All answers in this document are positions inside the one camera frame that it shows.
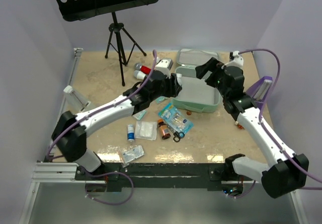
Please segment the brown bottle with orange cap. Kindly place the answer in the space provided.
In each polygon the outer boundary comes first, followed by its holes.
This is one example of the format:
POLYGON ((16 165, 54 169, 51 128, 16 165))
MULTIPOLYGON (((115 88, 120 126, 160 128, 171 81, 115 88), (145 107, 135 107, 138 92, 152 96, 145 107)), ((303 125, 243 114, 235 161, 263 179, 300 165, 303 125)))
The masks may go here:
POLYGON ((163 119, 157 121, 157 126, 163 140, 171 137, 170 131, 163 119))

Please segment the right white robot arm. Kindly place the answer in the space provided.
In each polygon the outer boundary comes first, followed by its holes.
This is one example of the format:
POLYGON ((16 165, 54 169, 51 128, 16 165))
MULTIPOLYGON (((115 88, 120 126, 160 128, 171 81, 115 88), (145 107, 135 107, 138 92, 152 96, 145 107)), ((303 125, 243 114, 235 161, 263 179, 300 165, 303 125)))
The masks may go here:
POLYGON ((304 154, 296 154, 265 119, 259 118, 260 109, 244 91, 245 77, 241 67, 235 63, 224 64, 212 57, 197 66, 195 71, 198 79, 204 79, 208 86, 219 91, 227 113, 248 131, 267 161, 263 164, 243 154, 228 157, 222 178, 236 180, 239 176, 248 177, 260 182, 272 198, 304 187, 308 158, 304 154))

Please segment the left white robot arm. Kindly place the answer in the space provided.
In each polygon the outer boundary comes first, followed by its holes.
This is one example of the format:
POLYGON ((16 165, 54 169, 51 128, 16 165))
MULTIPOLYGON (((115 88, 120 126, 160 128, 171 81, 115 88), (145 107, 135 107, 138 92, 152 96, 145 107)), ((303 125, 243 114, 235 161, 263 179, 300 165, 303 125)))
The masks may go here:
POLYGON ((181 74, 169 76, 153 70, 115 100, 83 113, 64 112, 52 133, 53 144, 69 163, 82 166, 89 177, 104 175, 102 160, 87 147, 87 138, 104 126, 147 109, 158 97, 176 97, 182 90, 181 74))

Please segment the blue cotton swab pouch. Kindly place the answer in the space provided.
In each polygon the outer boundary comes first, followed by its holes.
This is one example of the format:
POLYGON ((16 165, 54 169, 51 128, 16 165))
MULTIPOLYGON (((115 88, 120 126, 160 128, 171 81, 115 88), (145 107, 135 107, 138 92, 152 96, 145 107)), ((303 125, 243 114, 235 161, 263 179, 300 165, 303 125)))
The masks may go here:
POLYGON ((172 103, 168 103, 158 116, 177 132, 188 133, 194 124, 186 118, 172 103))

